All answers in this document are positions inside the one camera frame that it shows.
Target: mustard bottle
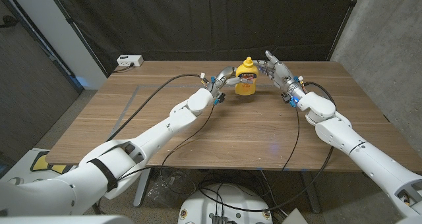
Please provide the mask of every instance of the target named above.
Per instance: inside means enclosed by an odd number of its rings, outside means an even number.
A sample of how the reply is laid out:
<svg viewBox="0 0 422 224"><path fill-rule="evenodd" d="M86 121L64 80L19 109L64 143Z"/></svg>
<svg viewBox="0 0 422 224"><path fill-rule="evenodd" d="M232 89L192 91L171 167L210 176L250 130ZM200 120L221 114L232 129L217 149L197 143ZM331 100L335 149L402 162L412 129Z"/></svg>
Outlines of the mustard bottle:
<svg viewBox="0 0 422 224"><path fill-rule="evenodd" d="M248 83L238 83L235 86L235 93L239 95L252 95L255 93L255 82L256 78L258 77L258 68L253 65L251 57L247 57L243 64L240 65L236 70L236 76L246 79L252 80L252 84Z"/></svg>

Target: gray wall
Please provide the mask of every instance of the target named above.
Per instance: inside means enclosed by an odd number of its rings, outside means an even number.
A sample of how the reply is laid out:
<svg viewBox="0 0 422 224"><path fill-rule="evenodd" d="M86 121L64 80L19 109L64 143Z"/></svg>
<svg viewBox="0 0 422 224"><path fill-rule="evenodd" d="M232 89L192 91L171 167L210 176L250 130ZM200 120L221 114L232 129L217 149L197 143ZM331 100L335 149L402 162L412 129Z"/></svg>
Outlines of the gray wall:
<svg viewBox="0 0 422 224"><path fill-rule="evenodd" d="M331 61L343 64L422 157L421 40L422 0L357 0Z"/></svg>

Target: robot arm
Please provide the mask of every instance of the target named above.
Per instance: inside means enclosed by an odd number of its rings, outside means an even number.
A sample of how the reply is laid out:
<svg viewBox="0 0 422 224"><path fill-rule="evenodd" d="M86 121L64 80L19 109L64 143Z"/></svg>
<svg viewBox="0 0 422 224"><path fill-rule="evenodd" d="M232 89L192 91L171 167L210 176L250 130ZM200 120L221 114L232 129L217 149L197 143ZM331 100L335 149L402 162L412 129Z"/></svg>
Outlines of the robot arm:
<svg viewBox="0 0 422 224"><path fill-rule="evenodd" d="M78 168L54 179L22 185L0 183L0 211L17 215L80 215L102 196L112 199L126 190L150 158L177 133L188 128L204 109L224 100L220 88L227 78L206 83L176 105L169 117L128 140L111 140L88 153Z"/></svg>
<svg viewBox="0 0 422 224"><path fill-rule="evenodd" d="M420 216L422 189L417 183L422 181L422 176L407 170L358 135L330 100L314 92L307 93L301 76L293 77L269 51L266 56L270 61L254 63L282 90L286 103L302 111L309 109L305 117L315 126L318 137L348 155L386 193L404 217Z"/></svg>

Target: wall outlet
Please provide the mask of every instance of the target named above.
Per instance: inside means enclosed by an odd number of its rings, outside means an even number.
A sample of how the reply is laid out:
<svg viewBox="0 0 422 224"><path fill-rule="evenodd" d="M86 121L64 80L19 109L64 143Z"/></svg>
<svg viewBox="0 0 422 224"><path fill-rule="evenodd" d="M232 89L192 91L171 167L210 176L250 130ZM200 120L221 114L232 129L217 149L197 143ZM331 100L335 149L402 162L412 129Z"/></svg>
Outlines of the wall outlet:
<svg viewBox="0 0 422 224"><path fill-rule="evenodd" d="M143 62L144 58L142 55L120 55L117 59L117 63L119 63L120 67L129 67L131 63L134 63L135 67L139 67Z"/></svg>

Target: black curtain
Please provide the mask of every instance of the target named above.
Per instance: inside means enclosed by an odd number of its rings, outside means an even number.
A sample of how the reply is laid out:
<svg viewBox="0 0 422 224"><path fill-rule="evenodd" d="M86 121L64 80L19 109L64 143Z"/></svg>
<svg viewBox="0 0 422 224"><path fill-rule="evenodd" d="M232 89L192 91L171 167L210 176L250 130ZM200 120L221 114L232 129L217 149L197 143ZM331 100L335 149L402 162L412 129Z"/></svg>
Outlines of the black curtain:
<svg viewBox="0 0 422 224"><path fill-rule="evenodd" d="M351 0L59 0L110 74L145 60L325 61Z"/></svg>

